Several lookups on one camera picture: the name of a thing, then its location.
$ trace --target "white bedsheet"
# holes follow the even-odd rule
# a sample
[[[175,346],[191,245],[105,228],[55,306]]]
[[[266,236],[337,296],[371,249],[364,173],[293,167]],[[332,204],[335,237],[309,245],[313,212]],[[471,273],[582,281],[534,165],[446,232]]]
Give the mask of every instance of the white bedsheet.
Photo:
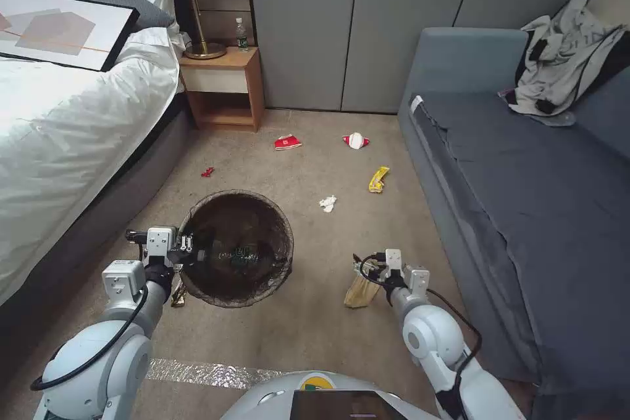
[[[109,72],[0,59],[0,305],[158,122],[180,43],[132,33]]]

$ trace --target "yellow wrapper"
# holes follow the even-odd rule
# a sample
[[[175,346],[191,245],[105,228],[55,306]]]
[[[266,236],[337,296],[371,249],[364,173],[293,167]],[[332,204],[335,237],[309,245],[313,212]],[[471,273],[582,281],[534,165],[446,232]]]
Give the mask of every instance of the yellow wrapper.
[[[389,167],[380,166],[379,170],[372,176],[367,189],[375,194],[380,194],[383,191],[383,186],[385,185],[382,179],[388,172]]]

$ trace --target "nightstand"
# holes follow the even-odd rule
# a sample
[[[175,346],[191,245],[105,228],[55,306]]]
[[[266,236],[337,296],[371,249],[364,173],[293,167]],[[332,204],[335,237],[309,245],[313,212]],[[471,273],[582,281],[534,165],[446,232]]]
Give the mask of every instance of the nightstand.
[[[182,80],[200,129],[258,131],[264,113],[261,56],[257,47],[228,47],[216,59],[179,61]]]

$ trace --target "bed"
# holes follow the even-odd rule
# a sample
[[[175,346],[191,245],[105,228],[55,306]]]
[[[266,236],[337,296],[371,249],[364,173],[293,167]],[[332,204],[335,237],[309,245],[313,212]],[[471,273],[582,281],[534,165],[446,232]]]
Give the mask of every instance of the bed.
[[[149,0],[175,17],[174,0]],[[191,128],[175,22],[127,39],[108,72],[0,58],[0,325],[124,229]]]

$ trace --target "carpet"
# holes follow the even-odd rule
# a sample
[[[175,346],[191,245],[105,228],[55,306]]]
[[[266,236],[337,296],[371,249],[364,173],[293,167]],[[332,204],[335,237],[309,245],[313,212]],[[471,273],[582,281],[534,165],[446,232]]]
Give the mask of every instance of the carpet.
[[[348,147],[341,137],[353,131],[370,144]],[[275,151],[274,141],[290,133],[303,145]],[[369,180],[382,165],[391,169],[385,189],[370,194]],[[201,177],[210,166],[214,173]],[[352,253],[393,247],[402,250],[405,262],[427,267],[430,286],[463,310],[397,118],[267,110],[258,133],[196,131],[162,189],[128,227],[178,226],[199,199],[233,188],[263,194],[285,213],[295,238],[293,273],[273,296],[248,308],[219,308],[190,295],[183,308],[165,305],[153,336],[154,358],[245,372],[336,371],[371,381],[436,415],[431,386],[412,364],[385,295],[377,294],[367,308],[343,306],[354,279]],[[338,200],[324,213],[318,202],[330,195]],[[28,383],[55,348],[93,323],[106,303],[100,271],[114,259],[136,257],[123,231],[94,256],[98,263],[90,263],[76,292],[51,314],[50,329],[0,394],[0,417],[32,418],[40,395],[30,392]],[[474,337],[465,335],[472,344]],[[528,390],[513,383],[508,389],[526,410]],[[219,418],[243,392],[234,385],[151,377],[140,389],[133,418]]]

